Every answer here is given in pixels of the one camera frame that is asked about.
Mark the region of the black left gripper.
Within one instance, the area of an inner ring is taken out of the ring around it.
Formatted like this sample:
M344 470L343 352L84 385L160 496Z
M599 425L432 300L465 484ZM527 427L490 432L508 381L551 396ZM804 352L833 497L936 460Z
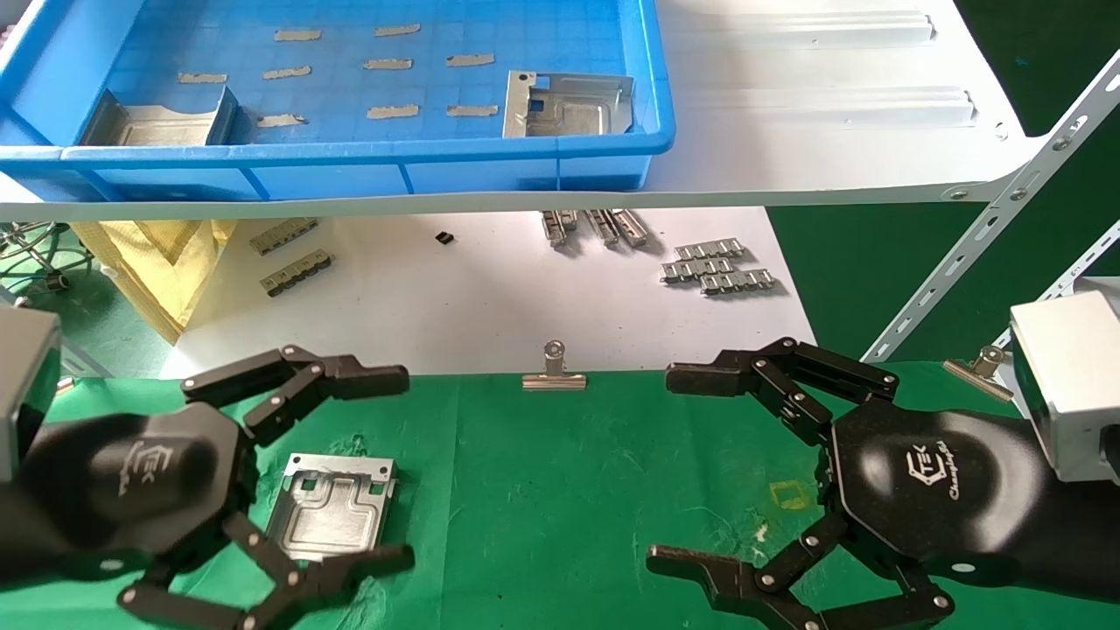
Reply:
M283 346L181 382L189 404L217 410L265 395L241 419L243 430L220 411L48 423L24 458L24 578L144 569L116 594L116 605L172 629L291 629L307 614L344 605L364 580L412 569L416 552L377 546L305 565L284 555L243 513L256 495L252 443L272 445L326 400L409 389L403 365ZM176 571L199 569L228 543L271 580L267 597L243 609L171 591Z

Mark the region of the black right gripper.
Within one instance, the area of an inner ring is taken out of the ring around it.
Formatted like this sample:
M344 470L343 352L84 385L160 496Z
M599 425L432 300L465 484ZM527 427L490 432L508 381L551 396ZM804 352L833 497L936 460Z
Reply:
M892 402L899 378L796 339L725 348L711 363L669 364L665 387L752 396L808 446L829 445L844 511L824 515L760 569L735 556L648 547L648 571L696 582L713 610L768 629L932 629L955 612L955 601L920 569L972 585L1025 577L1021 538L1053 476L1025 421L868 404ZM832 426L832 413L806 387L864 406ZM852 525L872 558L892 563L887 574L900 594L816 612L792 587L851 540Z

